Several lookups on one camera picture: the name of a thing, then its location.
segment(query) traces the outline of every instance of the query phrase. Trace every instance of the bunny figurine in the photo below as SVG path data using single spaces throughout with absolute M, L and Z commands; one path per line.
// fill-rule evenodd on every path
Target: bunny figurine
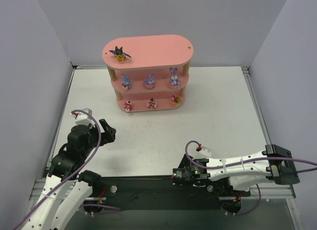
M 176 75 L 176 72 L 177 72 L 177 68 L 169 68 L 170 69 L 170 72 L 172 73 L 172 76 L 170 77 L 170 84 L 172 86 L 172 88 L 178 88 L 180 86 L 180 81 L 179 81 L 179 78 L 178 76 Z
M 153 87 L 155 87 L 155 83 L 154 83 L 155 76 L 156 74 L 151 74 L 149 78 L 144 80 L 143 85 L 146 89 L 152 89 Z
M 127 76 L 125 76 L 123 74 L 122 74 L 122 76 L 123 76 L 122 87 L 123 87 L 124 91 L 127 91 L 127 90 L 131 89 L 131 81 Z

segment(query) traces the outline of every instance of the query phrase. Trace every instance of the pink shelf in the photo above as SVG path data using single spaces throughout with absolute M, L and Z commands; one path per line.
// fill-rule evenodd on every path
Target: pink shelf
M 123 95 L 123 99 L 117 100 L 117 104 L 120 107 L 120 109 L 124 111 L 124 102 L 130 100 L 132 102 L 132 107 L 133 107 L 133 110 L 130 112 L 149 111 L 147 103 L 150 98 L 154 98 L 156 102 L 158 103 L 156 110 L 176 109 L 180 107 L 185 101 L 185 96 L 181 96 L 180 91 L 122 94 L 122 95 Z M 179 105 L 175 106 L 171 104 L 169 98 L 172 95 L 175 95 L 181 98 L 181 103 Z
M 122 88 L 123 77 L 122 74 L 128 76 L 131 80 L 132 89 L 124 91 Z M 155 87 L 152 89 L 146 89 L 143 86 L 143 81 L 149 77 L 150 74 L 156 74 L 154 77 Z M 168 92 L 173 90 L 179 90 L 186 86 L 188 83 L 189 75 L 183 75 L 183 67 L 179 67 L 177 71 L 177 76 L 180 80 L 180 86 L 176 89 L 172 89 L 169 86 L 169 79 L 171 76 L 171 72 L 169 68 L 161 68 L 161 69 L 151 69 L 151 70 L 133 70 L 133 71 L 116 71 L 117 80 L 111 81 L 113 88 L 121 92 L 123 95 L 133 94 L 133 93 L 149 93 L 149 92 Z
M 129 54 L 123 62 L 117 61 L 109 52 L 123 47 Z M 194 53 L 192 43 L 179 35 L 140 36 L 118 38 L 110 41 L 103 49 L 103 59 L 114 70 L 180 67 L 190 61 Z

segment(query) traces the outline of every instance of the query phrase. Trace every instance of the metal frame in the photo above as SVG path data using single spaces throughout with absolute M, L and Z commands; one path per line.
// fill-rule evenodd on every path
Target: metal frame
M 260 122 L 260 125 L 262 128 L 262 132 L 264 134 L 265 141 L 267 144 L 271 144 L 270 138 L 269 138 L 269 135 L 268 135 L 268 132 L 266 129 L 265 121 L 263 119 L 261 109 L 260 109 L 260 106 L 258 104 L 257 98 L 255 96 L 255 92 L 253 89 L 252 81 L 251 81 L 250 74 L 249 74 L 249 67 L 244 66 L 241 68 L 242 68 L 242 72 L 243 72 L 243 75 L 244 75 L 245 80 L 246 80 L 247 87 L 249 89 L 251 99 L 252 99 L 253 104 L 254 104 L 255 111 L 257 113 L 257 116 L 258 116 L 258 119 L 259 119 L 259 122 Z M 63 110 L 62 110 L 62 113 L 61 113 L 61 116 L 60 116 L 60 119 L 58 122 L 58 127 L 56 129 L 56 134 L 54 136 L 51 151 L 49 154 L 47 167 L 49 167 L 51 165 L 51 160 L 52 160 L 54 149 L 56 146 L 56 141 L 57 141 L 58 133 L 59 133 L 60 126 L 61 126 L 62 117 L 63 117 L 64 111 L 65 111 L 65 107 L 66 107 L 66 103 L 67 103 L 67 99 L 68 99 L 68 94 L 70 91 L 70 87 L 71 87 L 72 80 L 73 80 L 74 73 L 75 73 L 76 69 L 105 69 L 105 67 L 104 66 L 77 66 L 76 68 L 73 69 L 72 76 L 71 76 L 71 79 L 70 79 L 70 82 L 68 85 L 68 89 L 67 89 L 66 98 L 65 98 L 65 101 L 63 104 Z M 29 211 L 36 204 L 36 201 L 41 194 L 41 191 L 44 187 L 44 184 L 45 184 L 44 179 L 35 180 L 34 186 L 33 186 L 33 189 L 32 189 L 31 195 L 30 195 L 27 211 Z M 70 193 L 72 188 L 73 188 L 73 186 L 71 186 L 70 189 L 66 192 L 65 197 Z M 259 196 L 257 188 L 251 187 L 250 191 L 251 191 L 251 196 L 244 197 L 244 199 L 257 199 Z M 294 192 L 292 185 L 281 186 L 279 188 L 276 188 L 276 187 L 272 187 L 270 185 L 265 186 L 265 184 L 264 184 L 261 186 L 261 194 L 262 194 L 263 199 L 286 199 L 286 202 L 287 202 L 287 205 L 289 208 L 289 212 L 290 212 L 290 216 L 291 216 L 291 219 L 293 221 L 293 225 L 294 225 L 295 230 L 303 230 L 304 229 L 302 226 L 302 223 L 300 221 L 300 218 L 299 218 L 299 211 L 298 211 L 298 208 L 296 206 L 295 199 L 294 199 L 295 192 Z M 97 200 L 97 198 L 87 198 L 87 200 Z

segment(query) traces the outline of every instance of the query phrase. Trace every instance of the bat figurine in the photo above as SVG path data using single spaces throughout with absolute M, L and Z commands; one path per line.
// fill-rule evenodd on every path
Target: bat figurine
M 118 61 L 123 62 L 125 57 L 128 56 L 129 58 L 131 58 L 130 55 L 128 55 L 127 53 L 124 53 L 122 51 L 122 47 L 118 48 L 118 46 L 115 47 L 114 50 L 109 50 L 110 53 L 113 53 L 115 55 L 115 57 L 117 58 Z

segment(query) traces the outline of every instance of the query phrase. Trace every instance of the screw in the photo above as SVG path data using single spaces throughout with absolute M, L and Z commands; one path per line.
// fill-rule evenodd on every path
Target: screw
M 212 186 L 212 185 L 208 185 L 208 186 L 207 186 L 207 191 L 208 191 L 208 192 L 212 192 L 212 190 L 213 190 L 213 186 Z
M 113 185 L 113 186 L 110 187 L 111 193 L 116 193 L 117 190 L 118 190 L 118 188 L 117 188 L 115 185 Z

